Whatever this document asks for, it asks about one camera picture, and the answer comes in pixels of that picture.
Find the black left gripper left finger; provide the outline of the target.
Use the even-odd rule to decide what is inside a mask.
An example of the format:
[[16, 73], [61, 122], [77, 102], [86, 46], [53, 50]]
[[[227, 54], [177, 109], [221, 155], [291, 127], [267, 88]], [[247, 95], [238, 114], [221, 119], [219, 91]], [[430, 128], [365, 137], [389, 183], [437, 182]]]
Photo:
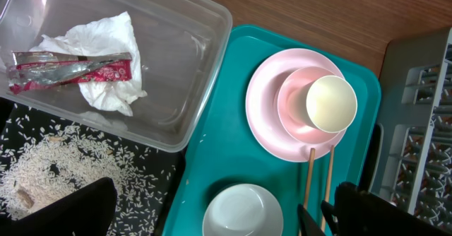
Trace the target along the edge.
[[20, 220], [1, 224], [2, 235], [106, 235], [117, 190], [103, 177]]

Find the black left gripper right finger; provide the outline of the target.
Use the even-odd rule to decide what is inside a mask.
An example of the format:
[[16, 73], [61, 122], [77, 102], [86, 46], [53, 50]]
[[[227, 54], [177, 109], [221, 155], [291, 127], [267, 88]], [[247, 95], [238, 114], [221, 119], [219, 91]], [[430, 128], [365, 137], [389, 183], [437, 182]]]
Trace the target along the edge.
[[335, 203], [321, 202], [333, 235], [450, 235], [451, 229], [419, 219], [351, 182], [335, 189]]

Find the grey bowl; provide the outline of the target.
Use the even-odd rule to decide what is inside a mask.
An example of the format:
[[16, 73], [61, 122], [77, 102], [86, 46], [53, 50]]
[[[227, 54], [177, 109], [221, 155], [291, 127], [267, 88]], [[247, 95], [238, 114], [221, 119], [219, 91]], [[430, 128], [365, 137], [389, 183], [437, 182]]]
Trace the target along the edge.
[[203, 217], [203, 236], [281, 236], [284, 218], [278, 200], [255, 184], [219, 192]]

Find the red foil wrapper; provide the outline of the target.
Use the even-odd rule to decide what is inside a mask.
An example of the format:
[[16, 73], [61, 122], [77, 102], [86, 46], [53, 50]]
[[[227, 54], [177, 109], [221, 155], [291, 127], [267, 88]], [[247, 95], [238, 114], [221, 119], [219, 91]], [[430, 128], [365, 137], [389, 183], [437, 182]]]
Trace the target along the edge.
[[80, 56], [58, 52], [14, 52], [6, 69], [10, 90], [21, 93], [70, 83], [116, 82], [132, 79], [128, 52]]

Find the white napkin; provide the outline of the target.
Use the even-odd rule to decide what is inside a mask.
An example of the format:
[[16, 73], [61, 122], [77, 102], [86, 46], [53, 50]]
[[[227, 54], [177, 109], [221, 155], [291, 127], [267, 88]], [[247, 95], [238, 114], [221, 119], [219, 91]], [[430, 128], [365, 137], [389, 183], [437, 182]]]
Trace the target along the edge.
[[142, 89], [141, 56], [127, 12], [77, 25], [64, 36], [42, 36], [43, 41], [32, 52], [49, 51], [83, 56], [102, 56], [128, 52], [131, 54], [131, 80], [117, 82], [87, 82], [79, 87], [90, 106], [104, 111], [118, 111], [131, 117], [130, 104], [147, 95]]

